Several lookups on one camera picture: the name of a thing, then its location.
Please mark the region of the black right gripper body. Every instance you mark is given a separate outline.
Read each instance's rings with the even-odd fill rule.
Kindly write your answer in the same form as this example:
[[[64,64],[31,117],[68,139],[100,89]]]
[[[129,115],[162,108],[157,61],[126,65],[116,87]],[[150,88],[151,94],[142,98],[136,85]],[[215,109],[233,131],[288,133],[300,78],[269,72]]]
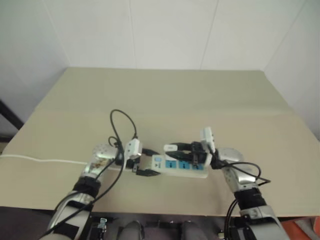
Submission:
[[[207,153],[200,142],[191,143],[192,165],[197,167],[199,164],[204,164],[207,160]]]

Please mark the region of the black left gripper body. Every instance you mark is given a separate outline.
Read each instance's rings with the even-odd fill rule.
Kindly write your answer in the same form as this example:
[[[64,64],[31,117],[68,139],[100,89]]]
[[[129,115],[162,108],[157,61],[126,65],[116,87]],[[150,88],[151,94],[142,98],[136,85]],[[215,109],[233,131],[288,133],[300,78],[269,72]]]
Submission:
[[[135,174],[144,174],[146,169],[140,168],[140,158],[142,155],[148,155],[148,149],[142,149],[141,152],[136,152],[130,149],[124,151],[125,168],[131,170]]]

